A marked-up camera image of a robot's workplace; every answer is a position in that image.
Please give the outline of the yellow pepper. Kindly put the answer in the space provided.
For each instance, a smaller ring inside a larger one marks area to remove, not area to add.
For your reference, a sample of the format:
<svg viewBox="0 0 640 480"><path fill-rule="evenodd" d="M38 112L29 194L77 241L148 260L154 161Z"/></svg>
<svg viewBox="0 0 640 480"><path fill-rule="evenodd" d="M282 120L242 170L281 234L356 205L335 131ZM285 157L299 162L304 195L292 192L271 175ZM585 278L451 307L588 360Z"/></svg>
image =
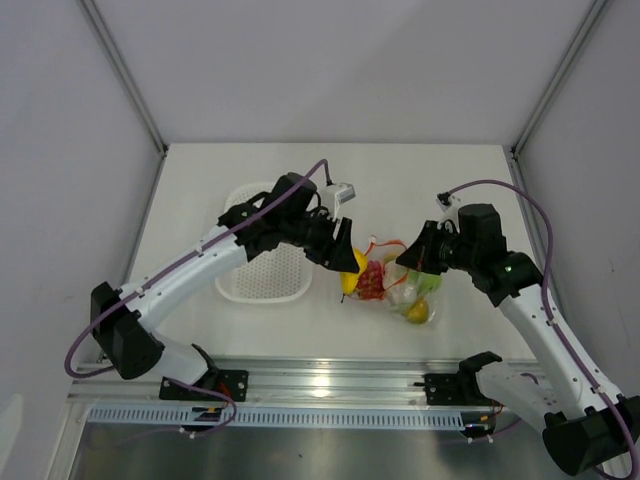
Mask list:
<svg viewBox="0 0 640 480"><path fill-rule="evenodd" d="M341 282L342 295L344 297L349 297L354 300L359 300L360 296L359 296L359 293L357 292L358 282L361 276L365 273L367 269L368 258L363 252L361 252L358 249L353 249L353 252L358 265L358 271L356 273L341 272L340 282Z"/></svg>

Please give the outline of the clear zip bag orange zipper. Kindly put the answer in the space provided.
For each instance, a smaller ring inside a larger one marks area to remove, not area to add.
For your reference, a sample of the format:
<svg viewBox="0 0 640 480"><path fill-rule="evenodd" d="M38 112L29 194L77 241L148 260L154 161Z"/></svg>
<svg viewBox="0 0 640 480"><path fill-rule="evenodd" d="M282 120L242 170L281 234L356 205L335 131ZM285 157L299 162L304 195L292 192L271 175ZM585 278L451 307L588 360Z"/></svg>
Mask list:
<svg viewBox="0 0 640 480"><path fill-rule="evenodd" d="M343 297L381 305L390 315L410 324L433 321L443 277L399 265L396 260L406 250L402 240L379 241L371 235L364 250L354 249L359 271L340 274Z"/></svg>

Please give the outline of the white cauliflower with green leaves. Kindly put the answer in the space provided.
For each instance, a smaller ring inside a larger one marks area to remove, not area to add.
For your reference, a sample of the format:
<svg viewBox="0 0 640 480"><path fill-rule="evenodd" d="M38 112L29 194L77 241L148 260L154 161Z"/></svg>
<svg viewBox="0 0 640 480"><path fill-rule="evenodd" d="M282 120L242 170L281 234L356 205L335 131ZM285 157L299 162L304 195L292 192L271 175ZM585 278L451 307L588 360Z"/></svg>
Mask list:
<svg viewBox="0 0 640 480"><path fill-rule="evenodd" d="M407 306L418 297L418 273L389 262L384 266L384 299L394 306Z"/></svg>

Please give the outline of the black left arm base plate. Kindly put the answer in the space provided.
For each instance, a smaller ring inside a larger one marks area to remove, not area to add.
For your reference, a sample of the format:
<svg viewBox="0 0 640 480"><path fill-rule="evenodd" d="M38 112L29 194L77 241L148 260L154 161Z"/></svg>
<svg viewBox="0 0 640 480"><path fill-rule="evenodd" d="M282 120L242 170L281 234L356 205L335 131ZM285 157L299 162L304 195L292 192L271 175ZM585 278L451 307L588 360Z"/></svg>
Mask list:
<svg viewBox="0 0 640 480"><path fill-rule="evenodd" d="M207 370L204 376L195 383L200 389L206 389L224 395L234 402L245 402L248 389L249 372L247 370L220 369L212 357L197 345L193 344L204 359ZM175 401L221 401L221 398L193 389L178 386L168 378L162 379L159 389L161 400Z"/></svg>

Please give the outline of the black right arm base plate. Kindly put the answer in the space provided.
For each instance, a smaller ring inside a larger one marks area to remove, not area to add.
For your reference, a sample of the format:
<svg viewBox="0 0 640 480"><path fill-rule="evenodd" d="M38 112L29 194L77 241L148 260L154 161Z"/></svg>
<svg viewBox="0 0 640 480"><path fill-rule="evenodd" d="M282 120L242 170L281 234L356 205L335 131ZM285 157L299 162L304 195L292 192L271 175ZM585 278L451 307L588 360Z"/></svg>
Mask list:
<svg viewBox="0 0 640 480"><path fill-rule="evenodd" d="M476 374L485 366L502 361L491 351L478 353L460 361L455 373L427 373L414 386L423 389L430 406L489 407L493 400L481 393Z"/></svg>

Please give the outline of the yellow green mango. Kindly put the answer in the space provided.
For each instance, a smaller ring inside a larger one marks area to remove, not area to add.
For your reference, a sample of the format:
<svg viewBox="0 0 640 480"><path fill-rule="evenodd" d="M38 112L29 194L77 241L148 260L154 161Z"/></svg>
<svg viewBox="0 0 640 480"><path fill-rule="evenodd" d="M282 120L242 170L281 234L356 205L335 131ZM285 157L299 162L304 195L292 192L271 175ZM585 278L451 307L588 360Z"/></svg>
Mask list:
<svg viewBox="0 0 640 480"><path fill-rule="evenodd" d="M420 325L429 320L430 308L425 298L418 298L404 312L404 318L411 324Z"/></svg>

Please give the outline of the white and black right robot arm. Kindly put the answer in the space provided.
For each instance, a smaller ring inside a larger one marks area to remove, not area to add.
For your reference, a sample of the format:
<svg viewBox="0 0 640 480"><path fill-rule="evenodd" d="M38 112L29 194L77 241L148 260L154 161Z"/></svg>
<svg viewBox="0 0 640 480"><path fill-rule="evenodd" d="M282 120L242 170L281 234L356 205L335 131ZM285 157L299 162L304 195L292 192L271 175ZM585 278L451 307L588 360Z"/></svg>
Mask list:
<svg viewBox="0 0 640 480"><path fill-rule="evenodd" d="M625 396L579 344L548 299L532 259L508 249L495 208L469 204L455 213L455 219L426 221L397 264L428 274L469 274L523 337L552 386L546 391L486 352L474 356L471 370L458 376L458 395L472 404L487 397L512 410L541 435L549 456L567 475L623 454L635 457L639 398Z"/></svg>

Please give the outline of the green apple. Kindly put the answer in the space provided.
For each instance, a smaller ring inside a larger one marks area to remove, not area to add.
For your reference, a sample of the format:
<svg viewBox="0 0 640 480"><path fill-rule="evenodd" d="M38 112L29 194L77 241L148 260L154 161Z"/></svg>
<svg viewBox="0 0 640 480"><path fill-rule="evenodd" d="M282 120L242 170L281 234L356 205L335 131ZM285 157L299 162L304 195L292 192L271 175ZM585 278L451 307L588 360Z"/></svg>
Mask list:
<svg viewBox="0 0 640 480"><path fill-rule="evenodd" d="M435 293L442 285L442 276L419 273L417 280L418 294L420 296Z"/></svg>

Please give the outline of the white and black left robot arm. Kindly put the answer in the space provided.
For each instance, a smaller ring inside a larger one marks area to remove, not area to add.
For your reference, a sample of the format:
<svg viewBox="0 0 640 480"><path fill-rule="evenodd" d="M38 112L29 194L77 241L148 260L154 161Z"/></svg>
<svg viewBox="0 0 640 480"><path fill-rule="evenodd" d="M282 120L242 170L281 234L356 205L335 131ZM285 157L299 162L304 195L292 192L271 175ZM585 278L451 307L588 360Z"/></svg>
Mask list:
<svg viewBox="0 0 640 480"><path fill-rule="evenodd" d="M192 398L209 398L217 387L211 358L195 344L163 337L159 326L205 285L281 245L300 249L327 270L358 273L352 221L337 216L354 196L349 183L318 189L300 174L281 176L271 190L229 208L207 235L157 272L119 288L107 282L96 286L90 309L93 339L122 379L159 373L180 381Z"/></svg>

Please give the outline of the red grape bunch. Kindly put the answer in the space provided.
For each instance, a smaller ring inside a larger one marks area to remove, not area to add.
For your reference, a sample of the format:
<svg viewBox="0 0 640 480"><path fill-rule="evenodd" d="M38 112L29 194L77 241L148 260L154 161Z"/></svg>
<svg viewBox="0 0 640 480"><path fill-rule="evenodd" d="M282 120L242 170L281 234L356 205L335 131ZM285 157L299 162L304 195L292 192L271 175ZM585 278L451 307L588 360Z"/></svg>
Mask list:
<svg viewBox="0 0 640 480"><path fill-rule="evenodd" d="M355 293L361 300L380 299L384 293L383 266L378 261L371 261L360 275Z"/></svg>

